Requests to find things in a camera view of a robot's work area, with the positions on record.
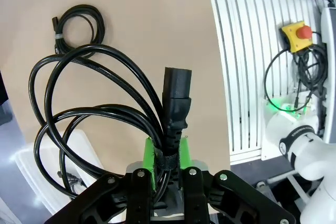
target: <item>tabletop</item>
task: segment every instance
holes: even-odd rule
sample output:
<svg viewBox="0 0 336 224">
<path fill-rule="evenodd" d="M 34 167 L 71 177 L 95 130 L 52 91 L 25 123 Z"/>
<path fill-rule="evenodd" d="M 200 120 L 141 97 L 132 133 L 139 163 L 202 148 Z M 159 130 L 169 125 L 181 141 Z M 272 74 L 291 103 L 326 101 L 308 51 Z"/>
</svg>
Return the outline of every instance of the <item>tabletop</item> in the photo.
<svg viewBox="0 0 336 224">
<path fill-rule="evenodd" d="M 215 173 L 229 169 L 227 113 L 221 57 L 211 0 L 0 0 L 2 28 L 0 70 L 10 103 L 26 141 L 35 140 L 39 124 L 28 97 L 28 78 L 34 64 L 54 53 L 51 19 L 78 4 L 95 6 L 103 15 L 103 43 L 125 53 L 143 70 L 159 97 L 164 67 L 192 70 L 187 117 L 191 156 Z M 67 22 L 65 38 L 72 45 L 90 40 L 90 27 L 80 18 Z M 115 71 L 148 100 L 137 79 L 111 57 L 92 60 Z M 38 104 L 43 109 L 47 80 L 55 64 L 41 69 L 36 80 Z M 120 103 L 140 109 L 115 83 L 85 67 L 69 64 L 57 81 L 53 112 L 79 106 Z M 67 123 L 58 125 L 64 130 Z M 78 126 L 88 136 L 105 169 L 124 173 L 129 163 L 142 160 L 146 136 L 121 122 L 99 117 Z"/>
</svg>

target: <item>screw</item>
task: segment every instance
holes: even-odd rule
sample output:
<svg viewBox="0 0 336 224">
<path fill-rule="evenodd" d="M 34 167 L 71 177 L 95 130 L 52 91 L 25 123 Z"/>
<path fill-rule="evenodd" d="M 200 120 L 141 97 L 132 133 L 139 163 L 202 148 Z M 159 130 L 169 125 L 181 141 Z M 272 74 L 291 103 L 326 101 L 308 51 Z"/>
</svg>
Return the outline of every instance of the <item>screw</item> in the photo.
<svg viewBox="0 0 336 224">
<path fill-rule="evenodd" d="M 197 171 L 195 169 L 190 169 L 189 174 L 190 175 L 196 175 Z"/>
<path fill-rule="evenodd" d="M 113 184 L 114 182 L 116 182 L 114 178 L 109 178 L 107 180 L 107 183 L 109 183 L 109 184 Z"/>
<path fill-rule="evenodd" d="M 138 177 L 143 177 L 143 176 L 145 176 L 145 173 L 143 171 L 139 171 L 138 172 Z"/>
<path fill-rule="evenodd" d="M 221 180 L 227 180 L 227 176 L 226 176 L 225 174 L 221 174 L 221 175 L 219 176 L 219 178 L 220 178 Z"/>
</svg>

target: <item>red button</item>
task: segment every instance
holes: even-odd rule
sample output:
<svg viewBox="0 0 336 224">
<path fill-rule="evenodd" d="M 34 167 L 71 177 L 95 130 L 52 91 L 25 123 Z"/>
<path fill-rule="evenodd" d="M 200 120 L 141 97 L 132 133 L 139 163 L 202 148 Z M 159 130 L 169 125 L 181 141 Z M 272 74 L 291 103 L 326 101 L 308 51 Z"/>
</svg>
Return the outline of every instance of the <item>red button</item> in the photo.
<svg viewBox="0 0 336 224">
<path fill-rule="evenodd" d="M 311 39 L 312 31 L 310 26 L 302 26 L 297 29 L 296 36 L 298 36 L 299 39 Z"/>
</svg>

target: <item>ribbed metal surface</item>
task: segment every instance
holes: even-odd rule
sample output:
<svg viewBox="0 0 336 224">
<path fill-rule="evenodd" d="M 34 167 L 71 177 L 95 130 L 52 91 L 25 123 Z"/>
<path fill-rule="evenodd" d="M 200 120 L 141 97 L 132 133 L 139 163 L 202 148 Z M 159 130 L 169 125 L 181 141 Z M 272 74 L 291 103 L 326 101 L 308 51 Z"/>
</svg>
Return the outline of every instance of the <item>ribbed metal surface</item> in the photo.
<svg viewBox="0 0 336 224">
<path fill-rule="evenodd" d="M 282 49 L 279 28 L 304 20 L 319 31 L 320 14 L 313 0 L 211 1 L 225 81 L 231 158 L 257 158 L 265 128 L 262 82 L 265 69 Z M 327 5 L 325 1 L 317 4 Z M 293 72 L 292 55 L 282 55 L 268 75 L 268 93 L 277 97 L 293 92 L 297 83 Z"/>
</svg>

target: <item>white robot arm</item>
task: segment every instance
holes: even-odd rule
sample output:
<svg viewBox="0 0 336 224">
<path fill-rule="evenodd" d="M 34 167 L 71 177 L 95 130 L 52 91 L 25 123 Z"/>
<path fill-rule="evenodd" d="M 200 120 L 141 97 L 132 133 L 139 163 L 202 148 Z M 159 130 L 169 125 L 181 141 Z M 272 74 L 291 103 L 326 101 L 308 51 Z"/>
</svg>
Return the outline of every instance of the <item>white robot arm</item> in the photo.
<svg viewBox="0 0 336 224">
<path fill-rule="evenodd" d="M 315 134 L 318 118 L 279 111 L 269 121 L 266 137 L 276 144 L 292 167 L 306 180 L 324 177 L 301 213 L 302 224 L 336 223 L 336 144 Z"/>
</svg>

